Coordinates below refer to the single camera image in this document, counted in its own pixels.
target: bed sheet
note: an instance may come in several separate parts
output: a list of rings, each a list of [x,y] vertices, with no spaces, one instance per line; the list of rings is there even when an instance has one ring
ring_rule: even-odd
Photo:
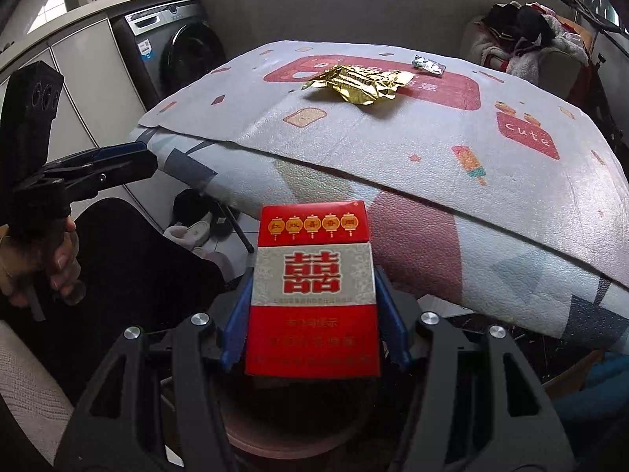
[[[414,69],[415,55],[447,66]],[[335,64],[413,74],[393,100],[300,90]],[[629,287],[629,186],[578,108],[504,73],[376,44],[280,41],[231,59],[140,125],[336,170],[420,197],[591,265]]]
[[[364,200],[374,263],[399,289],[629,353],[629,292],[567,255],[425,199],[233,143],[142,126],[129,140],[146,143],[165,173],[254,218],[263,205]]]

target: black stand leg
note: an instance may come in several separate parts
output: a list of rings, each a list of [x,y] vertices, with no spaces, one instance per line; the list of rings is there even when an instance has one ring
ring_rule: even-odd
[[[238,225],[238,222],[234,218],[234,214],[232,213],[232,210],[230,208],[228,208],[226,204],[218,203],[218,205],[221,208],[221,210],[223,211],[223,214],[230,221],[230,224],[232,224],[232,227],[234,227],[234,230],[236,231],[236,234],[238,234],[238,237],[240,238],[240,241],[242,241],[242,243],[245,246],[247,252],[254,253],[256,251],[256,249],[254,249],[252,244],[246,238],[245,233],[243,233],[242,229],[240,228],[240,225]]]

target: black pants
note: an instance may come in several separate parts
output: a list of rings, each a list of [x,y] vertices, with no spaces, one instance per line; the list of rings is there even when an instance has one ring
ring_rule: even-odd
[[[171,328],[207,309],[224,292],[218,267],[156,231],[133,206],[103,199],[77,218],[83,301],[40,300],[46,320],[0,300],[0,319],[59,383],[75,405],[87,381],[127,326]]]

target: washing machine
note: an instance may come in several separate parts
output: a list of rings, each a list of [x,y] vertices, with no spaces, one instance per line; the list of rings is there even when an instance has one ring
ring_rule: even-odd
[[[221,41],[196,0],[121,15],[111,28],[147,110],[225,62]]]

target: red chinese character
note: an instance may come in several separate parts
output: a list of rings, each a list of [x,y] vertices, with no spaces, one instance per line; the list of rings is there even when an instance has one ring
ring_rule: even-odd
[[[308,278],[286,278],[284,277],[284,292],[287,295],[291,295],[292,293],[301,293],[302,295],[307,295],[310,293],[310,280]]]
[[[314,278],[313,293],[338,293],[341,290],[341,279],[338,277]]]
[[[337,293],[341,290],[340,257],[322,251],[319,255],[295,252],[284,256],[284,292]]]

